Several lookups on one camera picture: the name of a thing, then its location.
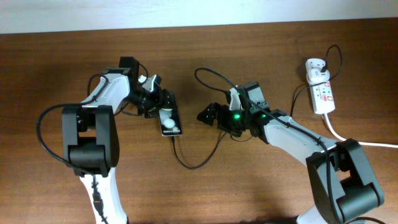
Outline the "black smartphone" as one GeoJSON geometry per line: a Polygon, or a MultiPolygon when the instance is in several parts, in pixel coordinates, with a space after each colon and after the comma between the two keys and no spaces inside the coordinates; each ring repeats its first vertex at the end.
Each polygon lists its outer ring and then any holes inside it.
{"type": "Polygon", "coordinates": [[[182,126],[177,109],[160,109],[159,120],[163,136],[179,136],[182,134],[182,126]]]}

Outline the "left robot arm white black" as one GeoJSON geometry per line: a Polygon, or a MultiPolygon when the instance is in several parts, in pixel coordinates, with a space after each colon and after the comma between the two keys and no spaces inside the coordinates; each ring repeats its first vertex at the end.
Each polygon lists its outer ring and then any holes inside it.
{"type": "Polygon", "coordinates": [[[63,158],[85,186],[96,223],[129,223],[116,183],[118,108],[131,103],[139,115],[153,118],[177,107],[174,93],[160,87],[162,79],[140,75],[140,68],[134,57],[121,57],[118,67],[100,73],[98,86],[80,105],[62,111],[63,158]]]}

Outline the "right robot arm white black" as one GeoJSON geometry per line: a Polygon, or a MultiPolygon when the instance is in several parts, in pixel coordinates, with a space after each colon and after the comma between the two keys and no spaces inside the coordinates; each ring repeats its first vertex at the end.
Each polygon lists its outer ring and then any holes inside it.
{"type": "Polygon", "coordinates": [[[197,119],[239,137],[278,147],[308,170],[315,204],[287,223],[364,223],[364,214],[384,203],[384,193],[359,142],[323,137],[270,110],[257,82],[226,91],[227,104],[209,104],[197,119]]]}

